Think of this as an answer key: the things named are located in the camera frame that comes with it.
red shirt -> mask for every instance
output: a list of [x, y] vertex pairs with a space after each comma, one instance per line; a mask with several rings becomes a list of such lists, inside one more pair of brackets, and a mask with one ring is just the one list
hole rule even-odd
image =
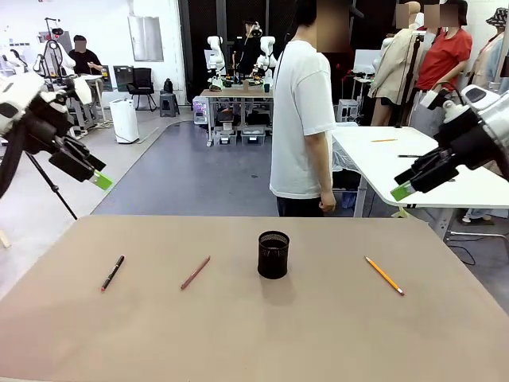
[[[419, 79], [415, 87], [419, 90], [431, 90], [440, 78], [449, 73], [461, 61], [470, 58], [472, 51], [472, 36], [463, 29], [459, 29], [453, 38], [445, 39], [446, 32], [437, 37], [434, 44], [422, 62]], [[457, 76], [449, 82], [456, 85]]]

patterned hat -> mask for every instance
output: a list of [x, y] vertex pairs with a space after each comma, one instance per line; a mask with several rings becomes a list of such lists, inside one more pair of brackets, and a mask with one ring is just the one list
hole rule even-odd
[[498, 8], [493, 17], [486, 20], [486, 22], [496, 28], [505, 28], [507, 24], [507, 8]]

man in white t-shirt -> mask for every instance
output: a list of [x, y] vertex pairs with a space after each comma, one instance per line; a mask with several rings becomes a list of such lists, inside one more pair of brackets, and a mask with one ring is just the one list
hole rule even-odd
[[[333, 16], [324, 12], [331, 24]], [[319, 217], [336, 208], [330, 135], [336, 119], [330, 64], [317, 52], [317, 0], [297, 0], [294, 22], [297, 32], [274, 74], [270, 190], [279, 216]], [[321, 44], [324, 38], [321, 30]]]

black mesh cup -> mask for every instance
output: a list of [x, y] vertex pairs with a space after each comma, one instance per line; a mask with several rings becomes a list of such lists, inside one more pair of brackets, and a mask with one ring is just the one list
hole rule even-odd
[[258, 273], [266, 279], [280, 279], [288, 271], [289, 237], [282, 232], [264, 232], [258, 238]]

person in black shirt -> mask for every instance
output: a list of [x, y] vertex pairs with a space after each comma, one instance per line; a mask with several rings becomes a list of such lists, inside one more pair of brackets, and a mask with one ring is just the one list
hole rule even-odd
[[69, 56], [76, 62], [74, 67], [76, 74], [101, 74], [103, 66], [95, 53], [87, 49], [87, 39], [85, 37], [74, 36], [74, 49], [69, 52]]
[[249, 76], [255, 68], [256, 60], [262, 54], [259, 37], [253, 37], [253, 26], [256, 23], [252, 20], [244, 22], [245, 35], [237, 37], [233, 48], [233, 68], [236, 72]]

